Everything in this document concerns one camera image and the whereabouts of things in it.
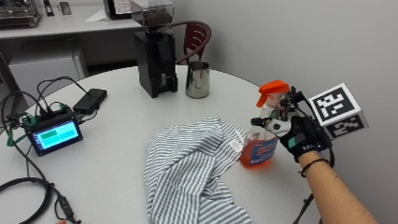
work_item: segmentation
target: white marker cube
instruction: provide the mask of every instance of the white marker cube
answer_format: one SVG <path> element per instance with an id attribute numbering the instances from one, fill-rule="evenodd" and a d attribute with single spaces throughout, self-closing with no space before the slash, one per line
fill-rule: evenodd
<path id="1" fill-rule="evenodd" d="M 332 139 L 369 127 L 364 111 L 345 83 L 317 94 L 309 101 Z"/>

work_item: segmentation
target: wrist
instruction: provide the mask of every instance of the wrist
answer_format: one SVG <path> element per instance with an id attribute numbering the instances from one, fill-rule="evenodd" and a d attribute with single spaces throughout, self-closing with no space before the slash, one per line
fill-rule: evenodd
<path id="1" fill-rule="evenodd" d="M 300 163 L 301 167 L 305 167 L 312 161 L 319 160 L 321 158 L 323 157 L 321 157 L 321 155 L 317 151 L 311 151 L 311 152 L 303 154 L 297 158 L 297 160 L 299 160 L 299 163 Z"/>

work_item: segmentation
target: white round table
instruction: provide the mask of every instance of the white round table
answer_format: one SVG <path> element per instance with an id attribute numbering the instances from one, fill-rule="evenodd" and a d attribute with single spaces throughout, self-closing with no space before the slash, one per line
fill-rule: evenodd
<path id="1" fill-rule="evenodd" d="M 186 95 L 187 66 L 178 66 L 179 92 L 166 92 L 152 99 L 139 81 L 139 68 L 103 73 L 80 81 L 83 87 L 107 89 L 98 117 L 82 125 L 84 141 L 38 157 L 30 157 L 44 171 L 50 182 L 68 197 L 76 218 L 88 224 L 150 223 L 146 212 L 143 170 L 146 145 L 156 131 L 167 126 L 192 123 L 220 116 L 244 130 L 251 129 L 259 87 L 239 77 L 212 70 L 211 94 L 204 99 Z M 74 106 L 84 96 L 68 85 L 47 97 Z M 26 160 L 14 147 L 7 147 L 7 135 L 0 136 L 0 184 L 27 176 Z M 20 147 L 27 150 L 26 139 Z M 245 208 L 255 223 L 293 223 L 303 200 L 311 190 L 300 177 L 299 165 L 288 150 L 279 146 L 273 163 L 257 170 L 239 162 L 223 175 L 236 204 Z M 43 187 L 26 184 L 0 194 L 0 223 L 26 220 L 44 199 Z M 303 223 L 317 223 L 315 204 Z M 35 223 L 54 224 L 54 206 Z"/>

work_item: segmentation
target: small screen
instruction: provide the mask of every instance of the small screen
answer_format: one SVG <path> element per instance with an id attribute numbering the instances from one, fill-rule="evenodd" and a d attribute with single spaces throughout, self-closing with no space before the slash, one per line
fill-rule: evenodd
<path id="1" fill-rule="evenodd" d="M 42 132 L 32 134 L 38 147 L 42 150 L 64 143 L 67 140 L 79 136 L 76 124 L 74 121 L 62 123 Z"/>

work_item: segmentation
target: orange liquid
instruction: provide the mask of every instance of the orange liquid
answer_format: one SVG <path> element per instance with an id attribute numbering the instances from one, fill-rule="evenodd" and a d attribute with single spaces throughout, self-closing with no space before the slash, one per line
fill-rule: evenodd
<path id="1" fill-rule="evenodd" d="M 272 158 L 259 164 L 251 163 L 253 148 L 259 143 L 263 143 L 263 142 L 264 142 L 264 140 L 256 140 L 256 141 L 251 142 L 241 150 L 240 163 L 248 169 L 257 169 L 257 168 L 268 167 L 272 163 Z"/>

